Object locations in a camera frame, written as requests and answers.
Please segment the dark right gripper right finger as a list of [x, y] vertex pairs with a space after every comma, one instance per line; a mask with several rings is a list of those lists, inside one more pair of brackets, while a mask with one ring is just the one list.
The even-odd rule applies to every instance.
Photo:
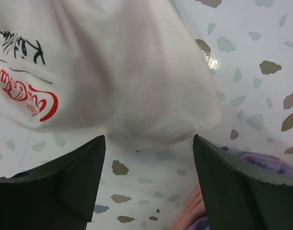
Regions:
[[293, 230], [293, 177], [271, 172], [193, 138], [193, 154], [212, 230]]

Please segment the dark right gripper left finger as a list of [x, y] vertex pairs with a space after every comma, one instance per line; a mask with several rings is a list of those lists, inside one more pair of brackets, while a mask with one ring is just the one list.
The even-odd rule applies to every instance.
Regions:
[[84, 230], [105, 158], [104, 136], [13, 177], [0, 177], [0, 230]]

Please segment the white Coca-Cola t-shirt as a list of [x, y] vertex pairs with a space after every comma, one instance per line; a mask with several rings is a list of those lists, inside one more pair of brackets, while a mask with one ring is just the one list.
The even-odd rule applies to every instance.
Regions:
[[0, 0], [0, 116], [134, 150], [222, 120], [207, 62], [168, 0]]

